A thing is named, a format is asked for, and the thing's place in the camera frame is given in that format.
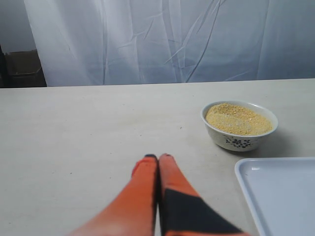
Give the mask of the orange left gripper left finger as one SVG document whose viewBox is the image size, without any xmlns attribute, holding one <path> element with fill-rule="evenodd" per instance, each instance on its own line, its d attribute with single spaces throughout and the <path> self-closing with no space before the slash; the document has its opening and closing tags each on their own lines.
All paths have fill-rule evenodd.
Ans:
<svg viewBox="0 0 315 236">
<path fill-rule="evenodd" d="M 145 155 L 119 195 L 71 236 L 152 236 L 157 209 L 158 160 Z"/>
</svg>

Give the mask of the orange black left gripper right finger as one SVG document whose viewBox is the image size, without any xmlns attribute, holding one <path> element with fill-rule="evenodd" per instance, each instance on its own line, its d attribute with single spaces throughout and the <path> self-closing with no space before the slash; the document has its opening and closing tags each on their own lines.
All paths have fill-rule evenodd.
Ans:
<svg viewBox="0 0 315 236">
<path fill-rule="evenodd" d="M 174 157 L 159 158 L 161 199 L 160 226 L 163 236 L 247 236 L 216 211 L 194 190 Z"/>
</svg>

